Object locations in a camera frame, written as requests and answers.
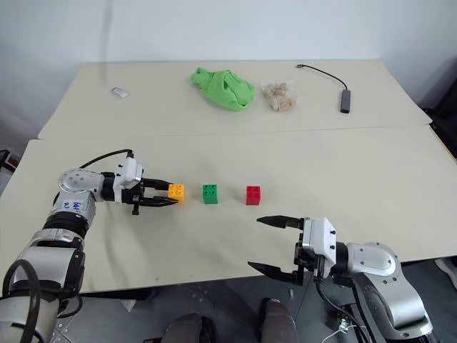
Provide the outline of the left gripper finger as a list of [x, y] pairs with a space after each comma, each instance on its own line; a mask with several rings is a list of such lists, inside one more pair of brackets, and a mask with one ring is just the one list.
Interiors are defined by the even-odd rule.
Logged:
[[151, 188], [160, 191], [167, 191], [169, 189], [170, 182], [166, 182], [160, 179], [149, 179], [143, 178], [143, 187]]
[[166, 207], [177, 204], [178, 200], [169, 198], [169, 197], [143, 197], [142, 198], [142, 206], [143, 207]]

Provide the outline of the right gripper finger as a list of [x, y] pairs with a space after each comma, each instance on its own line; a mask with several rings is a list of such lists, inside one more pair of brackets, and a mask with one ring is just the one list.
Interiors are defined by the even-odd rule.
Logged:
[[297, 284], [297, 278], [294, 272], [286, 273], [283, 272], [279, 267], [258, 262], [248, 262], [248, 265], [268, 278], [289, 284]]
[[260, 217], [256, 221], [281, 229], [285, 229], [286, 227], [303, 229], [304, 226], [304, 218], [293, 218], [283, 215]]

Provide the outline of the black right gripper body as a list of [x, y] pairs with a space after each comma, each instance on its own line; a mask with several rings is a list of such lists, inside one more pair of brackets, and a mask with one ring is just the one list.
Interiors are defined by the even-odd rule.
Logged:
[[317, 280], [327, 278], [332, 268], [332, 224], [325, 217], [305, 217], [303, 229], [298, 230], [294, 262]]

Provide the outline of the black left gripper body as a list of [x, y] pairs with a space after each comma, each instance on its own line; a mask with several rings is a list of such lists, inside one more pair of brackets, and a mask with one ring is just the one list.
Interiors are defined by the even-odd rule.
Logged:
[[145, 191], [144, 182], [145, 179], [141, 179], [135, 186], [121, 190], [121, 203], [132, 205], [132, 214], [134, 216], [139, 215], [139, 207], [141, 206]]

